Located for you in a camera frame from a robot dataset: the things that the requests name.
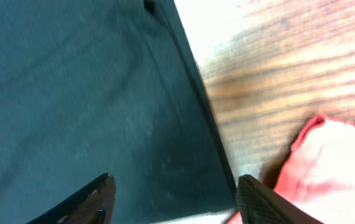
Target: wood grain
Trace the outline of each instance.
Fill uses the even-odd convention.
[[[175,3],[236,180],[276,176],[315,113],[355,121],[355,1]]]

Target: wooden table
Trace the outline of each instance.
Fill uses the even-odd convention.
[[[355,121],[355,1],[175,3],[236,180],[272,185],[315,113]]]

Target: black object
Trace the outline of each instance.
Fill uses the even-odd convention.
[[[251,175],[239,178],[236,201],[245,224],[319,224]]]
[[[0,223],[104,172],[113,223],[235,207],[173,0],[0,0]]]
[[[30,224],[108,224],[114,209],[115,181],[103,174]]]

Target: dark fabric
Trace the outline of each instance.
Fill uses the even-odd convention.
[[[0,223],[28,222],[104,172],[113,223],[234,206],[173,2],[147,9],[0,0]]]

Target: pink fabric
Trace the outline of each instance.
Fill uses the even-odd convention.
[[[274,190],[323,223],[355,223],[355,123],[316,115],[291,151]]]

